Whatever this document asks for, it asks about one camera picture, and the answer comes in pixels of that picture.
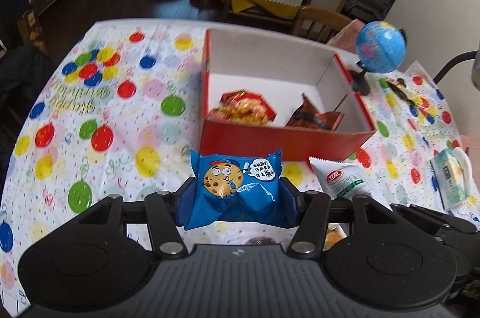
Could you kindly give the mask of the white green snack packet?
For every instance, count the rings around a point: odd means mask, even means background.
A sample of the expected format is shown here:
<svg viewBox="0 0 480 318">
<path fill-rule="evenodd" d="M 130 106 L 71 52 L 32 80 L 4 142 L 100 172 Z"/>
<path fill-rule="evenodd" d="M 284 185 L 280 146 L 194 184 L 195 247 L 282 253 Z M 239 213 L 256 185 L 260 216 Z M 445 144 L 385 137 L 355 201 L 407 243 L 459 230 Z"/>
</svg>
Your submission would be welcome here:
<svg viewBox="0 0 480 318">
<path fill-rule="evenodd" d="M 358 164 L 327 161 L 310 157 L 312 167 L 321 189 L 332 199 L 351 200 L 354 195 L 367 195 L 386 208 L 391 208 L 377 183 Z"/>
</svg>

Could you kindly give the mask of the blue cookie snack packet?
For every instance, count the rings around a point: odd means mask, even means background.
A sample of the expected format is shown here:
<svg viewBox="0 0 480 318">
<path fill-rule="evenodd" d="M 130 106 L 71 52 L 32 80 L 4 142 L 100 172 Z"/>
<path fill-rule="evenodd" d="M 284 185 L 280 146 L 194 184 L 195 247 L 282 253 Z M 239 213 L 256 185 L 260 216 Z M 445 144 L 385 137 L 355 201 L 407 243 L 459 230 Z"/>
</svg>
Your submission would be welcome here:
<svg viewBox="0 0 480 318">
<path fill-rule="evenodd" d="M 193 230 L 215 221 L 280 228 L 298 224 L 301 194 L 281 180 L 281 151 L 244 157 L 190 153 L 193 181 L 176 193 L 177 225 Z"/>
</svg>

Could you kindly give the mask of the tissue pack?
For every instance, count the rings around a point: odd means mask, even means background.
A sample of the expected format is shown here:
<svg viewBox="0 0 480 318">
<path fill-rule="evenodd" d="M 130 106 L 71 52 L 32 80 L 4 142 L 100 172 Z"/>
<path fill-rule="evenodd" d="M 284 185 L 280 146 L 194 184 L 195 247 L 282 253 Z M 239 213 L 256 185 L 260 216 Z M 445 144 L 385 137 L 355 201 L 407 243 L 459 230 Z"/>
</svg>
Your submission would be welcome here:
<svg viewBox="0 0 480 318">
<path fill-rule="evenodd" d="M 479 189 L 473 179 L 473 167 L 461 148 L 444 149 L 430 160 L 445 210 L 459 208 L 468 200 L 479 203 Z"/>
</svg>

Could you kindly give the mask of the dark orange snack packet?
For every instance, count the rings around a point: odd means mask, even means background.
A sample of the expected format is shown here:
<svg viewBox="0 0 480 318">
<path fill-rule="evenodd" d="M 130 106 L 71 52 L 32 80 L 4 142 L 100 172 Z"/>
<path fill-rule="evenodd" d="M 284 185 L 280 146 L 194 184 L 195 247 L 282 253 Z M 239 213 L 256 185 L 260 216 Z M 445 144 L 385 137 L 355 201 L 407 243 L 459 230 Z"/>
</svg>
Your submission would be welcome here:
<svg viewBox="0 0 480 318">
<path fill-rule="evenodd" d="M 305 93 L 302 97 L 303 103 L 292 113 L 286 126 L 312 130 L 337 130 L 344 113 L 335 111 L 321 113 Z"/>
</svg>

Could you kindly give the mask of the colourful balloon tablecloth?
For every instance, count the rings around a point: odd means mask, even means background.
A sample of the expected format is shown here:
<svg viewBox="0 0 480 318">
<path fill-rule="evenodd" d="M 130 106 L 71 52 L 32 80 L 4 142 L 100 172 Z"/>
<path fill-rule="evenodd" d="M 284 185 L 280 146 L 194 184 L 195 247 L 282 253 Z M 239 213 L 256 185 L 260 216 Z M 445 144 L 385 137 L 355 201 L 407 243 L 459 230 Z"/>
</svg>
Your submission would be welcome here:
<svg viewBox="0 0 480 318">
<path fill-rule="evenodd" d="M 28 247 L 107 195 L 141 200 L 173 191 L 191 175 L 209 28 L 234 27 L 98 22 L 59 64 L 27 114 L 2 190 L 1 301 L 8 313 L 29 306 L 17 275 Z M 439 209 L 430 160 L 468 147 L 458 118 L 418 63 L 368 79 L 372 91 L 361 99 L 376 131 L 349 161 L 362 165 L 390 201 Z M 388 79 L 421 106 L 397 97 Z"/>
</svg>

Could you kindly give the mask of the opened wrapper on table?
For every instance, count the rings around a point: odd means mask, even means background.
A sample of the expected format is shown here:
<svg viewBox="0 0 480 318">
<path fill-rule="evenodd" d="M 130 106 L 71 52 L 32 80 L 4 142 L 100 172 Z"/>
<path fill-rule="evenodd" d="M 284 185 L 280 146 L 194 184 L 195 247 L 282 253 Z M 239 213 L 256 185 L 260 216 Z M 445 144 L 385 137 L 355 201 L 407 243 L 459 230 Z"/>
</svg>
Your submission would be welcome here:
<svg viewBox="0 0 480 318">
<path fill-rule="evenodd" d="M 400 83 L 395 82 L 392 79 L 388 79 L 386 81 L 391 91 L 393 91 L 394 94 L 397 97 L 399 97 L 402 101 L 404 101 L 410 106 L 414 106 L 414 107 L 422 106 L 421 102 L 418 102 L 417 100 L 415 100 L 415 98 L 407 92 L 406 87 L 402 86 Z"/>
</svg>

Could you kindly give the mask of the red orange snack bag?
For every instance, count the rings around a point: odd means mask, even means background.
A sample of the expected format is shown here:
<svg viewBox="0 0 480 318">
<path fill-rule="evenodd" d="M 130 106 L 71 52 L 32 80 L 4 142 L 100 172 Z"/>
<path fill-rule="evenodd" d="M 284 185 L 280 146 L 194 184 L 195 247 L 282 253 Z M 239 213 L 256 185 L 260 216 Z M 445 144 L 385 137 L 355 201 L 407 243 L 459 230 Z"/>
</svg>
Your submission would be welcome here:
<svg viewBox="0 0 480 318">
<path fill-rule="evenodd" d="M 212 108 L 208 116 L 225 122 L 267 126 L 277 114 L 261 94 L 238 90 L 224 93 L 220 105 Z"/>
</svg>

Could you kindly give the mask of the red cardboard box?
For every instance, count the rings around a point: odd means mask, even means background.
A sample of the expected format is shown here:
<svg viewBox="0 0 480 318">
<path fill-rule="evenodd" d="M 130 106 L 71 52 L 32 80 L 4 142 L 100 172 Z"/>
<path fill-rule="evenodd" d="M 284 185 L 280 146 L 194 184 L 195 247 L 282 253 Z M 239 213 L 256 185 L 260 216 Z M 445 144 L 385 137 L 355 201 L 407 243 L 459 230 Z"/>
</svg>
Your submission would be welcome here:
<svg viewBox="0 0 480 318">
<path fill-rule="evenodd" d="M 348 52 L 292 35 L 249 27 L 209 28 L 205 34 L 200 97 L 199 152 L 265 156 L 280 150 L 286 161 L 311 156 L 343 161 L 376 131 L 346 68 Z M 210 116 L 224 93 L 246 90 L 264 97 L 276 117 L 267 126 Z M 290 127 L 303 98 L 321 112 L 340 112 L 337 130 Z"/>
</svg>

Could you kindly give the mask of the small blue globe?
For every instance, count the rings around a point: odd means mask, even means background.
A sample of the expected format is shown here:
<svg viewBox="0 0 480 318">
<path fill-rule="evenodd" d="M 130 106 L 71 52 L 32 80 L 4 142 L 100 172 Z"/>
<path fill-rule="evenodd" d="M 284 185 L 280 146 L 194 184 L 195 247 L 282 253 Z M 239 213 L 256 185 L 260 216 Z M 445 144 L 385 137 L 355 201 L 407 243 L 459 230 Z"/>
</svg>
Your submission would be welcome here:
<svg viewBox="0 0 480 318">
<path fill-rule="evenodd" d="M 355 42 L 359 71 L 349 70 L 352 88 L 362 96 L 370 93 L 367 73 L 388 74 L 400 67 L 407 50 L 405 30 L 385 21 L 370 22 L 362 27 Z"/>
</svg>

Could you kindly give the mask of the wooden chair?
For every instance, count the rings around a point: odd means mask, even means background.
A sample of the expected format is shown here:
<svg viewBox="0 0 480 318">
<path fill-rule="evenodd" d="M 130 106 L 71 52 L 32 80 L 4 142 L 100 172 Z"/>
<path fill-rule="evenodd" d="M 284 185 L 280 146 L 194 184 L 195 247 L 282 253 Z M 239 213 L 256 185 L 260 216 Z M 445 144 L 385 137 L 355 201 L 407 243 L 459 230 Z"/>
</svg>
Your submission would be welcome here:
<svg viewBox="0 0 480 318">
<path fill-rule="evenodd" d="M 326 44 L 352 20 L 316 5 L 302 6 L 296 15 L 292 35 Z"/>
</svg>

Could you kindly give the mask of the brown paper bag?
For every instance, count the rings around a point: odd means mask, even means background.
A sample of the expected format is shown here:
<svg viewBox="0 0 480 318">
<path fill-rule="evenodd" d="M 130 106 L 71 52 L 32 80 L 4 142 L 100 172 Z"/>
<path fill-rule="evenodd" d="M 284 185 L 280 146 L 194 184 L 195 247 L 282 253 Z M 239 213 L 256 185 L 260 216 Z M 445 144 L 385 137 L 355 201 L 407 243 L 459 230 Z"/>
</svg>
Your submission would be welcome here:
<svg viewBox="0 0 480 318">
<path fill-rule="evenodd" d="M 22 41 L 25 44 L 32 44 L 41 52 L 47 54 L 47 47 L 45 45 L 41 24 L 38 16 L 36 16 L 33 10 L 25 11 L 17 20 L 17 26 Z"/>
</svg>

